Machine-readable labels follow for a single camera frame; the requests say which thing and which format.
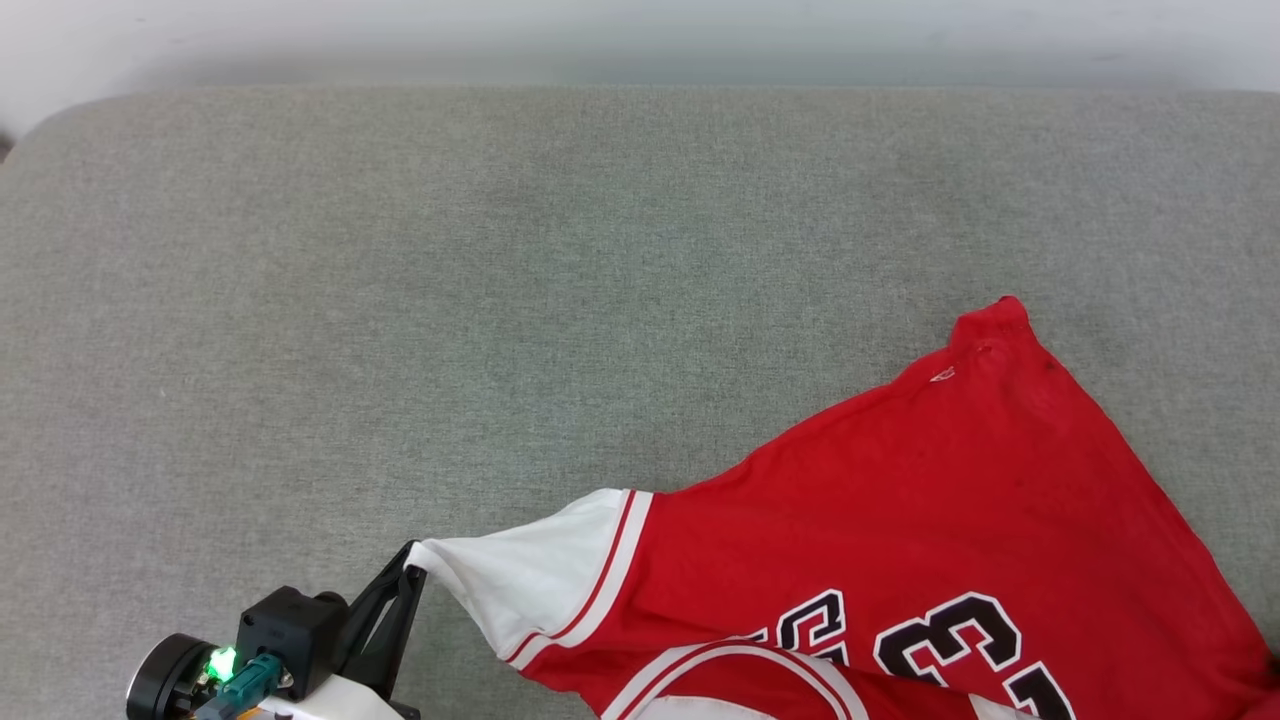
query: teal connector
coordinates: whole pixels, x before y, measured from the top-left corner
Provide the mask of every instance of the teal connector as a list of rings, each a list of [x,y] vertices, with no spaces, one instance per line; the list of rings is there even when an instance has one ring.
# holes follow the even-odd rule
[[[243,712],[257,707],[276,688],[284,678],[284,664],[280,659],[264,652],[248,661],[230,680],[223,683],[218,697],[206,702],[196,711],[195,720],[233,720]]]

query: red stripe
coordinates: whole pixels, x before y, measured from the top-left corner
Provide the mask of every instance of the red stripe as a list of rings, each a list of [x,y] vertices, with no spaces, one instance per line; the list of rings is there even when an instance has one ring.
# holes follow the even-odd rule
[[[636,698],[634,701],[631,701],[631,705],[628,705],[618,715],[618,717],[621,720],[626,720],[627,717],[630,717],[631,714],[635,712],[639,708],[640,702],[649,694],[649,692],[653,691],[653,688],[657,687],[663,680],[663,678],[666,678],[667,675],[671,675],[672,671],[675,671],[677,667],[680,667],[681,665],[684,665],[686,661],[692,660],[692,659],[698,657],[699,655],[704,655],[707,652],[710,652],[713,650],[717,650],[717,648],[721,648],[721,647],[726,647],[726,646],[755,647],[755,648],[759,648],[759,650],[769,651],[773,655],[780,655],[782,657],[786,657],[791,662],[799,665],[805,671],[805,674],[808,676],[813,678],[814,680],[818,680],[818,684],[822,685],[828,693],[831,693],[831,697],[836,698],[836,702],[840,703],[840,708],[845,711],[845,717],[852,719],[854,714],[852,714],[852,711],[849,710],[849,706],[845,705],[845,698],[840,697],[840,692],[836,691],[836,688],[831,687],[831,684],[827,683],[827,679],[823,678],[822,675],[819,675],[818,673],[815,673],[813,670],[813,667],[809,667],[803,661],[796,660],[795,657],[791,657],[788,653],[786,653],[786,652],[783,652],[781,650],[776,650],[776,648],[772,648],[772,647],[763,647],[763,646],[759,646],[759,644],[744,644],[741,642],[733,642],[733,641],[723,641],[723,642],[718,642],[718,643],[712,643],[712,644],[703,646],[703,647],[700,647],[698,650],[690,651],[687,655],[685,655],[680,660],[672,662],[671,665],[667,666],[666,670],[663,670],[662,673],[659,673],[657,678],[654,678],[648,685],[645,685],[643,691],[640,691],[640,694],[637,694]],[[791,667],[790,665],[782,665],[782,664],[778,664],[778,665],[781,665],[786,670],[791,670],[792,673],[796,673],[796,670],[794,667]],[[692,671],[694,667],[690,667],[689,670],[685,670],[685,673]]]
[[[622,506],[622,516],[618,519],[618,528],[613,532],[613,544],[609,546],[609,553],[604,557],[604,568],[600,569],[599,577],[595,578],[595,587],[591,588],[591,594],[586,597],[586,602],[582,603],[582,609],[579,610],[577,615],[568,621],[568,625],[564,625],[564,629],[556,633],[554,635],[548,635],[549,639],[553,641],[559,639],[566,634],[568,634],[570,630],[572,630],[573,626],[582,620],[582,616],[586,615],[586,611],[591,607],[591,603],[595,602],[596,596],[600,594],[600,588],[604,585],[604,578],[608,577],[609,566],[613,565],[613,556],[618,553],[618,546],[622,544],[622,528],[625,528],[627,524],[627,515],[631,514],[631,501],[635,500],[635,497],[636,492],[634,489],[627,491],[627,501]],[[516,646],[516,651],[508,655],[507,659],[503,660],[503,662],[511,662],[512,660],[518,657],[520,653],[525,650],[525,647],[530,642],[532,642],[534,638],[541,634],[544,633],[530,633],[529,637],[526,637],[524,641],[521,641],[518,646]]]

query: white wall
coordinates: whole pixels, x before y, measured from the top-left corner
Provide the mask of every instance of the white wall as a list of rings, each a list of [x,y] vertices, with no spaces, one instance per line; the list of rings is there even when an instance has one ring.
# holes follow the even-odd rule
[[[0,0],[0,129],[193,83],[1280,90],[1280,0]]]

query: green led light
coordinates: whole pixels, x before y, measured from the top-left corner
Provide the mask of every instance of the green led light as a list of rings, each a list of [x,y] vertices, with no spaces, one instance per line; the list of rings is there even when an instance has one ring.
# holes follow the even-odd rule
[[[219,683],[225,683],[232,679],[232,667],[234,666],[236,648],[220,647],[209,656],[209,665],[205,667],[205,671]]]

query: gray couch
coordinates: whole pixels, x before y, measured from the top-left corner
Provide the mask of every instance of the gray couch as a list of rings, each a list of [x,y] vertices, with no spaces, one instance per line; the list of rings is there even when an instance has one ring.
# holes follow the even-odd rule
[[[0,167],[0,706],[675,489],[1019,295],[1280,646],[1280,99],[201,90]],[[1107,588],[1098,588],[1098,593]],[[586,717],[436,588],[398,696]]]

